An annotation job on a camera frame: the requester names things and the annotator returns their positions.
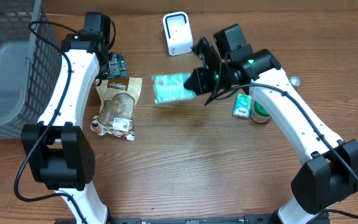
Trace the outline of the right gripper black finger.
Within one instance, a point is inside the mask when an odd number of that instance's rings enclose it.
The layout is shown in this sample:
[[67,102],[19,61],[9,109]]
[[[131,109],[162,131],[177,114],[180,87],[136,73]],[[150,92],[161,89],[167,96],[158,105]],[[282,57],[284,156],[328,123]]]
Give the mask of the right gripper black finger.
[[192,52],[203,62],[204,68],[211,70],[212,72],[220,73],[221,71],[221,59],[212,46],[211,43],[205,37],[191,47]]
[[196,95],[209,93],[212,91],[212,72],[207,68],[195,68],[183,86]]

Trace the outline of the brown snack pouch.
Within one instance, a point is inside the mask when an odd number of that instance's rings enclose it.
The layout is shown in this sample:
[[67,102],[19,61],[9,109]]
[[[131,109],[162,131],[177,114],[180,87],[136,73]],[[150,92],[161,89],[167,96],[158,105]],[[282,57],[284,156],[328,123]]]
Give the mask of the brown snack pouch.
[[91,122],[91,130],[100,136],[109,134],[133,141],[134,108],[139,100],[142,79],[133,77],[103,80],[96,87],[101,107]]

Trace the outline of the teal snack packet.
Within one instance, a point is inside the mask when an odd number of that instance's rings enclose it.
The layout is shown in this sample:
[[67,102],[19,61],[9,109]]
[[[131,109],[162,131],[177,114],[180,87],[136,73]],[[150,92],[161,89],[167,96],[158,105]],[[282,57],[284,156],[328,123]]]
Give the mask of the teal snack packet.
[[191,77],[190,73],[174,73],[168,75],[154,75],[155,103],[157,105],[176,101],[193,100],[196,93],[184,87],[184,83]]

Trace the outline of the teal white tissue pack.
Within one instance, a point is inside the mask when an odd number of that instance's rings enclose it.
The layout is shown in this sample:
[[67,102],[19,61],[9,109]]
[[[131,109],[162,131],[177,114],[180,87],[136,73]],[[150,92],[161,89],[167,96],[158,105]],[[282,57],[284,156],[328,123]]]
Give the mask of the teal white tissue pack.
[[238,93],[232,114],[236,117],[247,119],[250,116],[251,106],[252,97],[246,94]]

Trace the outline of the green lid white jar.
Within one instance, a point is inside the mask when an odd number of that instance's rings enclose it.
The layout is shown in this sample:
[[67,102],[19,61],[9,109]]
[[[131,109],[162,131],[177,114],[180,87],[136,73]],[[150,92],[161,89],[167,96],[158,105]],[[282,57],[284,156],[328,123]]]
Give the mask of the green lid white jar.
[[270,119],[270,114],[259,104],[254,102],[250,110],[250,117],[258,123],[266,123]]

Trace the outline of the yellow liquid plastic bottle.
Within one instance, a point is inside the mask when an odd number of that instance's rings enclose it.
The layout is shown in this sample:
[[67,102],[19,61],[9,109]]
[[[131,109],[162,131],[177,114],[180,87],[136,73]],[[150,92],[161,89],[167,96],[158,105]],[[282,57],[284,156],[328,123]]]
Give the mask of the yellow liquid plastic bottle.
[[297,76],[290,77],[289,81],[294,89],[297,89],[301,84],[301,80]]

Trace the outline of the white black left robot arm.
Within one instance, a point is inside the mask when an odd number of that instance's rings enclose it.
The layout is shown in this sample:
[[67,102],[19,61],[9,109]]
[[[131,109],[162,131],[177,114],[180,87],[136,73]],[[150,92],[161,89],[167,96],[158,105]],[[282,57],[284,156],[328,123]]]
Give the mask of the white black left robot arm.
[[36,182],[62,197],[75,223],[109,223],[108,207],[93,183],[96,159],[82,130],[83,115],[94,80],[109,70],[112,37],[108,31],[81,30],[68,34],[58,51],[62,65],[52,97],[36,124],[24,125],[21,141],[26,158],[17,173],[14,192],[26,165]]

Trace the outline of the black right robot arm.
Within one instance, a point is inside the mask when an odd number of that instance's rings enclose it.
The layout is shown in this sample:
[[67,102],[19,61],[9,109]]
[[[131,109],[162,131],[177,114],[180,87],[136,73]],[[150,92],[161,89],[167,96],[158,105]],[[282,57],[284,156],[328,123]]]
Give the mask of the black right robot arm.
[[244,89],[276,122],[293,146],[301,169],[291,182],[293,198],[269,216],[270,223],[326,222],[333,205],[358,192],[358,141],[344,141],[327,127],[292,87],[280,62],[266,49],[254,52],[200,39],[192,47],[203,66],[185,87],[210,100]]

